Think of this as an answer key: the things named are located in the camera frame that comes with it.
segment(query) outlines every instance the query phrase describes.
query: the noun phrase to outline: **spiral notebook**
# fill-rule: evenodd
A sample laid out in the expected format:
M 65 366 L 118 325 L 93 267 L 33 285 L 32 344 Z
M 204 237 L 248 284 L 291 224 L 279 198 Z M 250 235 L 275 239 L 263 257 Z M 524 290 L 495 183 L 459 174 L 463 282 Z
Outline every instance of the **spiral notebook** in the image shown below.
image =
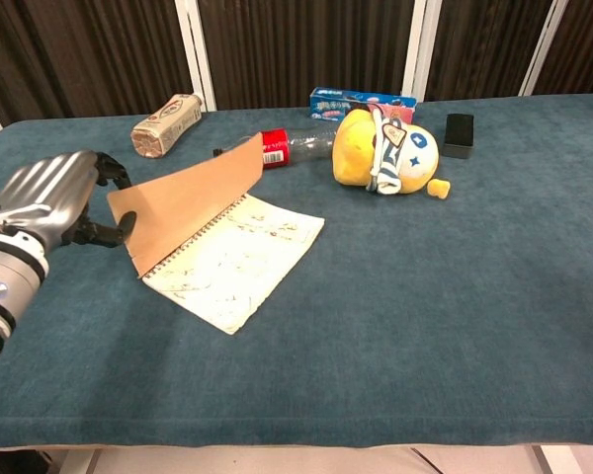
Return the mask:
M 138 276 L 228 334 L 257 310 L 324 223 L 247 194 L 262 164 L 257 134 L 216 158 L 108 194 L 117 222 L 136 212 L 126 246 Z
M 246 195 L 142 280 L 233 334 L 307 252 L 323 222 Z

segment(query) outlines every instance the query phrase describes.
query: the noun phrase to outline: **red bottle label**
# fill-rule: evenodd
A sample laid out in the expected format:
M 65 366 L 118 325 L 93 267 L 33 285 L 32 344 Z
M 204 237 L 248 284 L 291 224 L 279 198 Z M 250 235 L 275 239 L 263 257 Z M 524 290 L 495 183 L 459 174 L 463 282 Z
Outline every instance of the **red bottle label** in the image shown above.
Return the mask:
M 261 132 L 264 143 L 264 169 L 278 168 L 290 163 L 288 134 L 283 128 Z

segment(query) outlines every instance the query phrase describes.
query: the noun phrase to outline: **snack box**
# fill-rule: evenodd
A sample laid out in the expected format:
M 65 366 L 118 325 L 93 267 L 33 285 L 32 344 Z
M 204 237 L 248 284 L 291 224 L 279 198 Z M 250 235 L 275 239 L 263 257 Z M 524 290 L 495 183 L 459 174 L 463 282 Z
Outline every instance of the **snack box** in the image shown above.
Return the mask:
M 412 97 L 378 94 L 375 92 L 344 91 L 317 87 L 309 95 L 310 116 L 313 119 L 341 121 L 354 109 L 371 111 L 379 107 L 385 116 L 412 123 L 417 100 Z

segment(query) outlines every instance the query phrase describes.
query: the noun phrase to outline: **robotic hand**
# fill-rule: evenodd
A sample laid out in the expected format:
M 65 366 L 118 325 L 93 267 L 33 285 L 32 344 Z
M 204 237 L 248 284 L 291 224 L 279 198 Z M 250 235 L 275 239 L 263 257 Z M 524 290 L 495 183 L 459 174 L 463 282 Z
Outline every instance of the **robotic hand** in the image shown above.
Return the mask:
M 48 275 L 46 254 L 71 242 L 116 247 L 131 233 L 135 212 L 116 228 L 88 218 L 95 183 L 108 180 L 131 186 L 109 155 L 78 151 L 21 168 L 0 192 L 0 351 Z

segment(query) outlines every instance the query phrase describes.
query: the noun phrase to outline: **notebook cover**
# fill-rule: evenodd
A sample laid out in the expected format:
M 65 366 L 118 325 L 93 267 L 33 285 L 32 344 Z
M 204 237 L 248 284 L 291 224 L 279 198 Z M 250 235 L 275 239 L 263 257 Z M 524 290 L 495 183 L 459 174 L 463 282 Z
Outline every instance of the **notebook cover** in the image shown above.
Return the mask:
M 136 224 L 126 241 L 143 277 L 261 178 L 261 133 L 186 170 L 108 194 L 117 223 L 131 210 Z

